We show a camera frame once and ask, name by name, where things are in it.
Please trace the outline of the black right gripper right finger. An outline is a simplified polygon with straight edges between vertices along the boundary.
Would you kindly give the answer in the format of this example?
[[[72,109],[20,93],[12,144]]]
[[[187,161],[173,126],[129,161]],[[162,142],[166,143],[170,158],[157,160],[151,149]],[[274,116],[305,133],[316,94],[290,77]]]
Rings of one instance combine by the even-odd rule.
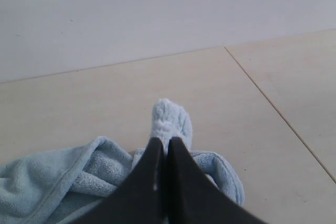
[[[167,216],[169,223],[264,223],[210,182],[179,137],[167,153]]]

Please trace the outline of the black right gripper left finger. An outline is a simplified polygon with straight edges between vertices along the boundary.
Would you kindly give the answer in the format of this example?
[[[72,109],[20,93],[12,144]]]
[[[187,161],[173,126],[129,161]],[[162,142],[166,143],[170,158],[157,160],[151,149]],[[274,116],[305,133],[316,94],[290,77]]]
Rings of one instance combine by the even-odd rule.
[[[72,223],[163,223],[163,144],[151,138],[124,182],[99,205]]]

